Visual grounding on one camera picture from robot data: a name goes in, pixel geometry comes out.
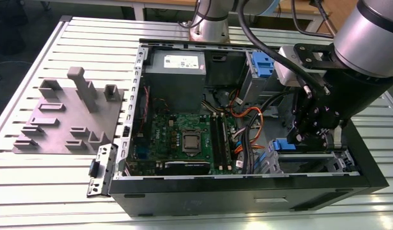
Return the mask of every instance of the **green motherboard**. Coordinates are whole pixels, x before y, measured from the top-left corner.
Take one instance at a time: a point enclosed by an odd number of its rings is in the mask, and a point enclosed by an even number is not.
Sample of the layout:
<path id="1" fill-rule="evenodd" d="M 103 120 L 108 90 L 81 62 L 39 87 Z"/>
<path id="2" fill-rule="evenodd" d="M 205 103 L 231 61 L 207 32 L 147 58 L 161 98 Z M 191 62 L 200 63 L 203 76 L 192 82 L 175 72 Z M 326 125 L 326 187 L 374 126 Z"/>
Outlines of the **green motherboard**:
<path id="1" fill-rule="evenodd" d="M 127 161 L 131 174 L 235 174 L 235 127 L 235 119 L 224 114 L 153 115 L 149 141 L 135 146 L 136 157 Z"/>

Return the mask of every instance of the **vertical post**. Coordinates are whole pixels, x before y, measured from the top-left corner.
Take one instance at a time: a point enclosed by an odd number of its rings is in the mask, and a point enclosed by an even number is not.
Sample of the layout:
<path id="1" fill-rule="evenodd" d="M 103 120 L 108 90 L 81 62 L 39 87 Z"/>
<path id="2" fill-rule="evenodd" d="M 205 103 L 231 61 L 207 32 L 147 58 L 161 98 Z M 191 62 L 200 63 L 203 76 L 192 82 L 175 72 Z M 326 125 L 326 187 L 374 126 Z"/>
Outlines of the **vertical post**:
<path id="1" fill-rule="evenodd" d="M 73 80 L 76 84 L 79 95 L 84 101 L 88 112 L 95 113 L 99 110 L 99 108 L 96 106 L 95 99 L 88 89 L 88 85 L 83 75 L 84 69 L 81 67 L 71 67 L 68 69 L 67 77 L 68 79 Z"/>

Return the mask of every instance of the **black cable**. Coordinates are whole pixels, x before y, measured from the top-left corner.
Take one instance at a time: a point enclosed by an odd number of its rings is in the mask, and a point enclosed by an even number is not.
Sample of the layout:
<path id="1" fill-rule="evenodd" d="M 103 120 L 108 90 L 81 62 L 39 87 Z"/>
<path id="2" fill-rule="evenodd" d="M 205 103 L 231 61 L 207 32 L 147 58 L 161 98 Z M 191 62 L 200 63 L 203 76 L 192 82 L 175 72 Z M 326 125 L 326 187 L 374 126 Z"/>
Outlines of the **black cable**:
<path id="1" fill-rule="evenodd" d="M 318 8 L 318 11 L 320 11 L 320 14 L 321 14 L 321 17 L 325 21 L 329 20 L 329 15 L 326 14 L 325 10 L 324 10 L 324 7 L 322 7 L 322 4 L 321 4 L 321 1 L 320 0 L 314 0 L 314 3 L 316 3 L 316 6 Z"/>
<path id="2" fill-rule="evenodd" d="M 244 6 L 246 5 L 249 0 L 244 0 L 238 9 L 237 9 L 237 17 L 238 17 L 238 23 L 240 27 L 242 29 L 242 32 L 245 33 L 249 41 L 258 47 L 258 49 L 265 52 L 269 57 L 277 61 L 281 65 L 284 65 L 289 70 L 292 70 L 296 74 L 297 77 L 301 78 L 305 83 L 309 85 L 310 89 L 314 90 L 316 92 L 324 92 L 322 87 L 320 86 L 318 82 L 316 79 L 304 71 L 304 69 L 297 66 L 288 58 L 285 58 L 281 54 L 278 54 L 270 47 L 268 47 L 254 36 L 252 30 L 246 26 L 246 21 L 244 18 Z"/>
<path id="3" fill-rule="evenodd" d="M 333 35 L 330 35 L 330 34 L 313 33 L 313 32 L 308 32 L 308 31 L 301 30 L 300 25 L 298 25 L 298 21 L 297 21 L 297 14 L 296 14 L 296 0 L 292 0 L 292 14 L 293 14 L 293 22 L 294 22 L 296 29 L 298 30 L 298 32 L 301 34 L 305 34 L 308 36 L 314 36 L 314 37 L 334 38 Z"/>
<path id="4" fill-rule="evenodd" d="M 199 21 L 195 25 L 192 25 L 192 26 L 184 26 L 180 22 L 177 22 L 177 24 L 179 24 L 183 28 L 185 28 L 185 29 L 192 29 L 192 28 L 195 28 L 196 26 L 199 26 L 200 23 L 201 23 L 201 22 L 205 20 L 205 18 L 207 18 L 207 15 L 208 15 L 209 10 L 211 10 L 211 5 L 212 5 L 212 0 L 209 0 L 209 5 L 208 5 L 207 12 L 204 13 L 204 15 L 203 15 L 200 21 Z M 196 9 L 195 9 L 195 15 L 193 15 L 193 19 L 192 19 L 192 23 L 191 23 L 191 24 L 193 24 L 193 21 L 195 21 L 196 15 L 197 15 L 199 7 L 200 7 L 200 3 L 197 4 L 197 7 L 196 7 Z"/>
<path id="5" fill-rule="evenodd" d="M 244 151 L 246 149 L 245 143 L 244 143 L 244 132 L 241 135 L 238 135 L 238 141 L 241 142 L 241 148 L 242 148 L 242 167 L 241 167 L 241 174 L 246 174 L 248 172 L 248 152 Z"/>
<path id="6" fill-rule="evenodd" d="M 273 96 L 270 96 L 270 97 L 266 99 L 266 101 L 261 104 L 261 106 L 260 106 L 260 111 L 264 113 L 265 110 L 268 109 L 268 107 L 273 104 L 273 102 L 274 102 L 278 98 L 286 96 L 286 95 L 290 94 L 290 93 L 294 93 L 294 91 L 293 91 L 293 90 L 284 91 L 284 92 L 280 92 L 280 93 L 274 94 Z M 254 114 L 254 115 L 252 116 L 252 118 L 250 118 L 250 121 L 249 121 L 249 127 L 253 125 L 253 123 L 254 123 L 254 119 L 256 119 L 257 115 L 258 115 L 258 113 L 256 112 L 256 114 Z"/>
<path id="7" fill-rule="evenodd" d="M 277 11 L 277 16 L 276 16 L 276 18 L 280 18 L 281 17 L 281 5 L 280 5 L 280 3 L 278 3 L 278 11 Z"/>
<path id="8" fill-rule="evenodd" d="M 278 94 L 273 95 L 269 97 L 269 99 L 262 103 L 262 105 L 260 106 L 260 111 L 264 113 L 264 111 L 268 109 L 268 107 L 273 104 L 273 102 L 286 96 L 288 94 L 293 93 L 294 91 L 285 91 L 285 92 L 280 92 Z M 253 161 L 254 161 L 254 155 L 253 155 L 253 150 L 252 150 L 252 145 L 250 145 L 250 139 L 249 139 L 249 133 L 250 133 L 250 127 L 254 123 L 254 119 L 257 117 L 258 113 L 256 112 L 256 114 L 252 116 L 250 120 L 249 120 L 249 124 L 245 127 L 245 130 L 241 134 L 241 147 L 242 147 L 242 153 L 244 153 L 244 166 L 245 164 L 249 164 L 249 170 L 246 169 L 246 174 L 253 174 Z"/>

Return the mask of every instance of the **side panel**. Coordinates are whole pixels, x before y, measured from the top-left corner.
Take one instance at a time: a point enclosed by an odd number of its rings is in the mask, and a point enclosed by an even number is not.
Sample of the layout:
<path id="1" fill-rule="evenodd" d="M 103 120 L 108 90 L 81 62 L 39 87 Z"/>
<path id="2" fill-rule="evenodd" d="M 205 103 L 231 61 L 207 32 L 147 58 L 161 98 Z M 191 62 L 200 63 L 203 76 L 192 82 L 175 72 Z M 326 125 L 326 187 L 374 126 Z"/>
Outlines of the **side panel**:
<path id="1" fill-rule="evenodd" d="M 324 188 L 113 194 L 112 198 L 129 216 L 188 216 L 320 209 L 362 189 L 340 191 Z"/>

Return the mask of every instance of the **aluminum extrusion table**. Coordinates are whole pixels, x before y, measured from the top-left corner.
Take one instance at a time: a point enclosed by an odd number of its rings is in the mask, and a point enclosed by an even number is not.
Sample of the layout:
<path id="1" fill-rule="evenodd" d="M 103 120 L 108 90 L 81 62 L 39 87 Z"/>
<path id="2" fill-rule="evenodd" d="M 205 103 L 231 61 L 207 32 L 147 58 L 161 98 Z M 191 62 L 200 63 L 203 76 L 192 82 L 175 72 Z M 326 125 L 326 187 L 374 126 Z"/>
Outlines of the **aluminum extrusion table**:
<path id="1" fill-rule="evenodd" d="M 296 32 L 253 30 L 269 45 L 328 44 Z M 231 27 L 232 43 L 249 44 L 240 28 Z M 353 117 L 358 132 L 390 187 L 348 198 L 317 211 L 189 217 L 131 218 L 112 198 L 85 198 L 92 155 L 13 154 L 12 143 L 36 106 L 43 78 L 63 86 L 69 66 L 85 69 L 96 87 L 116 84 L 132 92 L 139 39 L 188 40 L 175 23 L 93 18 L 59 22 L 47 44 L 0 116 L 0 226 L 64 229 L 393 229 L 393 99 L 388 93 Z M 129 100 L 123 104 L 120 122 Z M 117 126 L 116 135 L 121 133 Z"/>

